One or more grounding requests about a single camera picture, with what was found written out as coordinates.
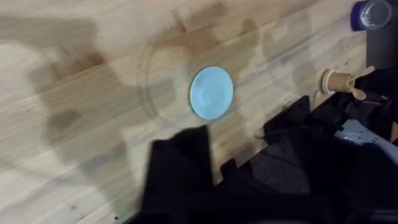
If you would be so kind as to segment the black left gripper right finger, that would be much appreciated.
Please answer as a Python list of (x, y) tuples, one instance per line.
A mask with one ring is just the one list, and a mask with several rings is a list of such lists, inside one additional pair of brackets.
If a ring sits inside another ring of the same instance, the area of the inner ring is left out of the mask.
[[(232, 208), (243, 220), (335, 221), (332, 204), (338, 191), (325, 146), (330, 139), (322, 130), (325, 125), (311, 112), (309, 97), (303, 96), (263, 126), (267, 147), (253, 157), (257, 169), (250, 161), (238, 167), (235, 159), (220, 167)], [(270, 173), (282, 180), (288, 168), (297, 170), (288, 175), (303, 181), (307, 193), (284, 192), (256, 179)]]

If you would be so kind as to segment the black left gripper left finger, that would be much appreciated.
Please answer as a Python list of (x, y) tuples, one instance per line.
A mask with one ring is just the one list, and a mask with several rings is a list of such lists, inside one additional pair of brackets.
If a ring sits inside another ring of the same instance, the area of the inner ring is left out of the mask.
[(207, 126), (184, 129), (152, 142), (141, 223), (211, 223), (213, 211), (203, 204), (213, 193)]

